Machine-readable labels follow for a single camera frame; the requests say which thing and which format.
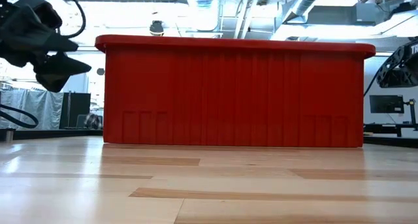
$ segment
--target security camera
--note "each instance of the security camera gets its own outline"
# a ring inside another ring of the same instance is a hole
[[[98,75],[100,75],[100,76],[102,76],[102,75],[104,75],[105,74],[105,69],[104,68],[98,68],[97,69],[97,71],[96,71],[96,73],[98,74]]]
[[[152,21],[152,25],[150,26],[150,33],[153,36],[163,36],[164,35],[163,22]]]

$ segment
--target gray curtain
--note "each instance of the gray curtain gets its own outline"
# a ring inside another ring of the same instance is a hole
[[[34,129],[25,129],[1,118],[0,128],[11,127],[17,130],[58,130],[64,93],[48,91],[13,90],[1,92],[1,104],[24,110],[34,115],[39,124]],[[12,117],[28,124],[32,120],[25,115],[1,109]]]

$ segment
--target black cable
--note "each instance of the black cable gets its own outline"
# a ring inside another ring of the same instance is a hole
[[[77,8],[79,9],[80,14],[81,14],[81,19],[82,19],[83,23],[82,23],[80,29],[77,32],[75,32],[74,34],[72,34],[72,35],[63,35],[64,37],[66,37],[68,39],[77,37],[79,34],[81,34],[86,29],[86,15],[84,14],[83,8],[80,6],[80,4],[78,3],[77,0],[72,0],[72,1],[74,1],[74,3],[76,4]]]
[[[390,117],[390,119],[393,121],[393,123],[395,123],[395,124],[396,124],[396,121],[392,118],[392,116],[391,116],[389,113],[386,113],[386,115],[387,115],[388,117]]]
[[[374,83],[374,80],[376,79],[376,77],[378,77],[378,74],[379,74],[379,69],[378,69],[378,71],[376,71],[375,75],[373,76],[373,79],[370,82],[370,84],[368,85],[366,91],[364,92],[363,97],[365,97],[367,95],[368,91],[370,90],[370,88],[372,87],[372,85]]]
[[[240,0],[238,3],[238,6],[236,7],[235,16],[238,16],[238,14],[241,12],[241,4],[243,0]]]
[[[22,121],[20,121],[20,120],[18,120],[16,118],[13,118],[11,115],[9,115],[9,114],[7,114],[5,112],[0,111],[0,117],[3,117],[3,118],[5,118],[6,120],[9,120],[12,123],[15,123],[16,125],[19,125],[20,127],[25,127],[27,129],[33,129],[36,126],[38,126],[38,124],[39,124],[38,119],[35,116],[33,116],[32,114],[28,113],[28,112],[25,112],[23,110],[16,109],[16,108],[11,107],[11,106],[5,106],[3,104],[0,104],[0,108],[4,108],[6,110],[11,110],[11,111],[14,111],[14,112],[17,112],[17,113],[21,113],[21,114],[23,114],[23,115],[31,118],[31,120],[33,120],[33,122],[34,122],[33,125],[30,125],[30,124],[24,123],[24,122],[22,122]]]
[[[383,12],[387,12],[387,13],[391,13],[391,12],[389,12],[389,11],[386,11],[386,10],[384,10],[379,4],[376,4],[379,8],[380,8],[380,10],[382,10]]]

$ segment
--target desk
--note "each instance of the desk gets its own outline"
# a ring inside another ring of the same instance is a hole
[[[397,137],[402,137],[402,129],[408,129],[408,128],[417,130],[418,124],[368,123],[368,124],[363,125],[363,131],[365,133],[396,134]]]
[[[417,148],[418,138],[399,138],[399,137],[385,137],[385,136],[364,136],[363,142],[365,144],[397,146],[404,148]]]

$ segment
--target black monitor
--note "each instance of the black monitor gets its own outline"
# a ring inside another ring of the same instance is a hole
[[[371,95],[371,113],[404,113],[404,98],[402,95]]]

